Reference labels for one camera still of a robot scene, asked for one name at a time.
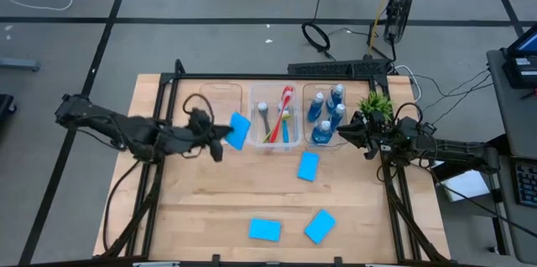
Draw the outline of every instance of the green plant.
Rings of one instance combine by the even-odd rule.
[[[389,120],[392,117],[392,102],[384,96],[384,94],[377,92],[370,92],[367,98],[363,98],[358,107],[364,115],[368,115],[373,111],[380,111],[383,113],[384,118]]]

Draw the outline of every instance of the blue sponge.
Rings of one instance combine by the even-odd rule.
[[[300,179],[314,181],[317,174],[317,164],[319,164],[319,155],[304,152],[300,161],[299,174]]]
[[[319,244],[335,225],[336,220],[323,209],[317,214],[313,221],[311,221],[304,232],[314,243]]]
[[[244,139],[250,129],[250,121],[240,113],[233,113],[229,126],[233,131],[226,136],[226,141],[235,149],[242,150]]]
[[[253,218],[250,221],[250,234],[248,236],[278,242],[281,228],[282,224],[278,221]]]

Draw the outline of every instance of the standing fan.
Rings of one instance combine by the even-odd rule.
[[[412,6],[412,0],[388,0],[388,5],[385,8],[386,19],[377,21],[377,24],[384,24],[383,39],[386,43],[392,47],[392,53],[394,57],[391,61],[395,61],[395,48],[401,38],[403,38],[404,29],[406,28],[407,21],[409,20],[410,6]],[[374,23],[369,25],[368,45],[372,41],[371,34],[373,32]],[[370,45],[371,50],[374,50],[383,58],[389,59],[384,53]],[[370,52],[364,58],[372,58]]]

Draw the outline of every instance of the red toothbrush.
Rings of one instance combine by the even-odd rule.
[[[282,93],[282,109],[281,111],[279,111],[278,122],[274,126],[274,129],[272,133],[270,134],[270,138],[268,139],[269,143],[274,143],[274,141],[276,141],[276,139],[278,138],[279,125],[282,123],[282,116],[284,115],[284,111],[289,105],[291,98],[293,98],[294,92],[295,92],[295,89],[292,86],[286,86],[284,88],[284,92]]]

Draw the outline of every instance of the wooden tabletop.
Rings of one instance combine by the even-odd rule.
[[[407,77],[391,76],[388,81],[394,108],[414,100]],[[215,114],[226,114],[224,118],[229,119],[234,109],[240,109],[247,115],[250,85],[257,82],[181,80],[174,125],[186,124],[187,116],[181,111],[183,101],[191,93],[206,90],[208,83],[234,85],[232,96],[221,93],[210,96]],[[301,97],[301,87],[312,82],[295,81],[298,96]],[[159,75],[138,76],[129,116],[151,117],[158,83]],[[366,97],[369,87],[361,81],[343,84],[350,119],[355,111],[353,102]],[[238,93],[242,93],[240,97],[236,96],[236,86],[239,86]],[[401,117],[415,115],[413,107],[401,111]],[[376,178],[379,158],[365,160],[364,150],[350,144],[334,150],[319,150],[317,178],[308,182],[296,177],[305,146],[303,143],[290,152],[264,154],[251,145],[245,145],[239,152],[225,144],[224,160],[220,163],[212,161],[208,150],[193,160],[179,155],[167,157],[149,258],[209,261],[213,254],[219,254],[222,261],[330,263],[335,256],[341,256],[345,263],[396,263],[388,199],[383,183]],[[118,155],[111,187],[133,163],[129,153]],[[138,167],[119,186],[112,199],[109,243],[132,216],[140,171]],[[449,258],[430,175],[407,167],[406,177],[415,221],[439,252]],[[304,234],[304,229],[321,209],[326,209],[337,224],[319,245],[315,245]],[[248,227],[253,217],[281,221],[279,242],[250,239]],[[404,223],[400,223],[406,257],[411,258],[407,230]],[[141,249],[144,221],[138,230],[135,253]],[[101,228],[94,253],[102,252]]]

